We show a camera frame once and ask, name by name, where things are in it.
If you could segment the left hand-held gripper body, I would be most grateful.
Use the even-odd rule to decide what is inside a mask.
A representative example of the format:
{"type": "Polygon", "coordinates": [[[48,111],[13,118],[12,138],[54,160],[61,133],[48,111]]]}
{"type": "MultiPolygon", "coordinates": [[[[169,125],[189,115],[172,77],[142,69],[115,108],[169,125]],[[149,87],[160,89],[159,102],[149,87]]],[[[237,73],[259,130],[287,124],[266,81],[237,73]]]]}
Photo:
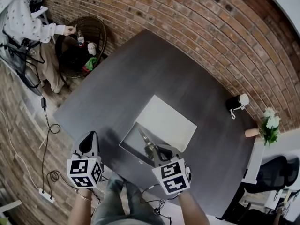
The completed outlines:
{"type": "Polygon", "coordinates": [[[81,153],[80,142],[87,135],[83,135],[73,145],[71,158],[67,160],[67,176],[76,188],[96,188],[103,172],[101,156],[93,156],[93,148],[88,153],[81,153]]]}

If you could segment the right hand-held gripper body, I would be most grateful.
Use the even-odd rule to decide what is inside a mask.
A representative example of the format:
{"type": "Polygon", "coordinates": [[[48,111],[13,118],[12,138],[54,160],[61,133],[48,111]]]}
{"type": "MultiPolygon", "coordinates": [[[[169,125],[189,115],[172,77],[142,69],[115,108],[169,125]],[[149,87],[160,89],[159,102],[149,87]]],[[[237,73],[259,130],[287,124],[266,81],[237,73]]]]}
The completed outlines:
{"type": "Polygon", "coordinates": [[[163,161],[163,165],[154,167],[152,172],[166,195],[179,194],[190,188],[192,173],[181,153],[180,157],[163,161]]]}

